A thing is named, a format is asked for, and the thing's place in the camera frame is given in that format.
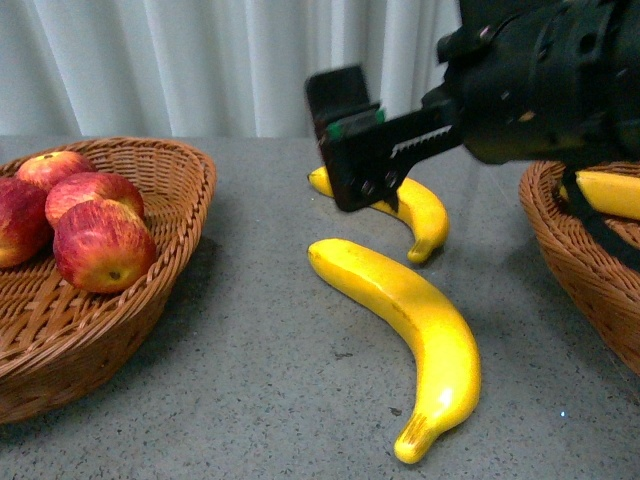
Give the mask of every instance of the wicker basket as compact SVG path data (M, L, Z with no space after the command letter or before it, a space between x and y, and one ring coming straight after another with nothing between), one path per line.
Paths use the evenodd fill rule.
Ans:
M635 164L592 169L640 177ZM604 342L640 375L640 273L608 255L568 213L557 193L562 173L556 162L534 162L520 181L520 200L557 280ZM640 223L610 216L606 222L640 248Z
M147 275L117 295L61 279L51 249L0 272L0 424L65 405L107 380L151 331L202 232L216 184L204 153L180 142L108 138L60 145L131 180L158 247ZM28 157L0 167L11 176Z

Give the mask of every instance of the screw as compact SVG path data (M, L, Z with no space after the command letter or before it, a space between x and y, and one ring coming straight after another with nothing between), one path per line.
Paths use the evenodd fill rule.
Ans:
M549 56L549 47L543 47L538 52L538 61L542 62L542 61L546 60L548 56Z
M398 172L390 171L384 177L384 183L387 187L393 188L398 183Z
M482 43L489 43L489 41L491 41L492 36L493 36L493 29L491 28L491 25L487 25L486 27L482 28L478 33L478 37L480 37L480 41Z
M362 194L367 197L372 195L375 190L376 190L376 186L370 180L365 180L364 183L362 184L362 187L360 188L360 191L362 192Z

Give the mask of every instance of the yellow banana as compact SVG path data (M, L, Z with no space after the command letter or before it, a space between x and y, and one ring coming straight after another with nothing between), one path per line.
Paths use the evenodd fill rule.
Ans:
M576 183L594 210L640 220L640 178L594 170L576 172ZM567 191L560 187L566 200Z
M323 195L333 197L327 169L320 167L307 178L311 185ZM398 211L379 201L372 208L398 218L413 232L415 243L407 253L413 263L424 263L434 249L441 247L449 234L449 216L440 199L424 185L405 178L398 188Z
M416 400L394 451L418 462L438 436L462 423L480 397L480 355L453 304L418 273L349 240L329 238L308 249L316 273L386 320L416 360Z

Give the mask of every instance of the plastic fruit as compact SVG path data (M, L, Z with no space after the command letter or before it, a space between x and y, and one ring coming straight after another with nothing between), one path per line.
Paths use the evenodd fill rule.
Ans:
M436 287L373 250L331 238L312 244L308 258L322 279L387 321L413 352L415 406L394 450L402 462L418 462L478 404L480 355L471 330Z
M16 266L44 247L53 231L44 214L47 192L0 177L0 268Z
M94 164L81 153L61 150L30 158L18 168L16 177L48 192L69 175L95 171Z
M74 287L117 293L147 273L156 245L133 210L115 200L89 200L60 217L53 253L60 275Z
M576 183L594 210L640 220L640 178L595 170L576 172ZM567 200L567 192L560 188Z
M314 170L307 178L318 192L333 197L325 167ZM384 201L376 202L371 207L401 220L412 230L415 242L407 253L407 258L412 263L424 263L447 239L447 210L431 190L410 178L405 178L397 190L397 195L397 211Z
M58 182L49 192L45 213L53 228L71 207L88 200L115 200L144 219L144 202L136 186L117 173L83 172Z

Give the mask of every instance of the robotic arm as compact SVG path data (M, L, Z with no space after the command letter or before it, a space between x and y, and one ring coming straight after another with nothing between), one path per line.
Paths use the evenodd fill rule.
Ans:
M460 0L438 42L444 82L385 119L358 66L305 85L337 206L395 190L417 162L464 145L478 160L584 168L640 159L640 0Z

